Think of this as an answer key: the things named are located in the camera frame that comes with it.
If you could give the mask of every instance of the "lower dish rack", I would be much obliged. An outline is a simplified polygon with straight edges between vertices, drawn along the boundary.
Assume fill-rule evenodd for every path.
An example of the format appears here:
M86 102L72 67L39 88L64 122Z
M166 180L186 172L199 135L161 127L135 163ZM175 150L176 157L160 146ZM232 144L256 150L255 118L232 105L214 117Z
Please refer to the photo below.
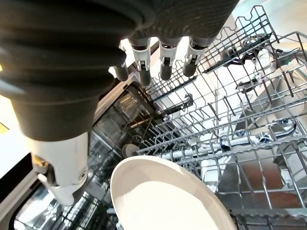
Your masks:
M171 80L146 88L165 116L137 153L194 173L239 229L306 228L307 37L276 35L262 6L236 25L193 77L177 60Z

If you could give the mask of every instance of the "dishwasher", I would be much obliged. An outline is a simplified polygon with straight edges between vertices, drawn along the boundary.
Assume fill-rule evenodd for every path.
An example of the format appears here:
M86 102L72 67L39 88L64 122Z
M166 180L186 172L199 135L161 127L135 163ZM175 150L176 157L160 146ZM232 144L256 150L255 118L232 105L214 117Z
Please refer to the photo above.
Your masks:
M221 30L193 76L181 60L170 80L146 87L131 73L98 104L81 199L62 206L38 184L11 228L116 230L112 171L126 157L153 155L202 180L238 230L306 229L306 44L299 32L276 34L254 6Z

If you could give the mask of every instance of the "wire rack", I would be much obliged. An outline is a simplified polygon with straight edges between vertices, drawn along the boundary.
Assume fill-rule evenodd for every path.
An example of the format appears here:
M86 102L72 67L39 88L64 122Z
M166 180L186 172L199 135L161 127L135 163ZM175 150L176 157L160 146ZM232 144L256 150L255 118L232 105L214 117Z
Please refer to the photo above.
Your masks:
M253 7L222 29L193 77L177 60L169 81L145 89L164 116L137 153L194 173L238 229L306 228L306 41L276 35Z

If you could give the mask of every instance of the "white bowl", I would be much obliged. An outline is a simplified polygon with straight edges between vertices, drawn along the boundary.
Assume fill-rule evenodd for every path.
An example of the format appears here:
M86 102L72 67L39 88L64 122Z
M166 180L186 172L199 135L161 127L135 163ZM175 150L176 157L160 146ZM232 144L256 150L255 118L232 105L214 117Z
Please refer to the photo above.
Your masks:
M124 230L235 230L225 207L196 176L152 156L121 161L111 197Z

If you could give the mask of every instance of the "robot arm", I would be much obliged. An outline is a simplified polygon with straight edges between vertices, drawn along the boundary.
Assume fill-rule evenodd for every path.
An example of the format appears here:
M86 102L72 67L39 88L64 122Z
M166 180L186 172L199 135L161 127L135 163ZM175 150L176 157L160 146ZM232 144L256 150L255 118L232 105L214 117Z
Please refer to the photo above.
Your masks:
M147 86L150 37L161 41L164 80L177 46L169 41L193 37L185 69L192 76L237 2L0 1L0 94L11 99L39 180L60 203L76 202L85 184L87 132L99 96L114 83L108 68L124 68L120 40L133 44L140 81Z

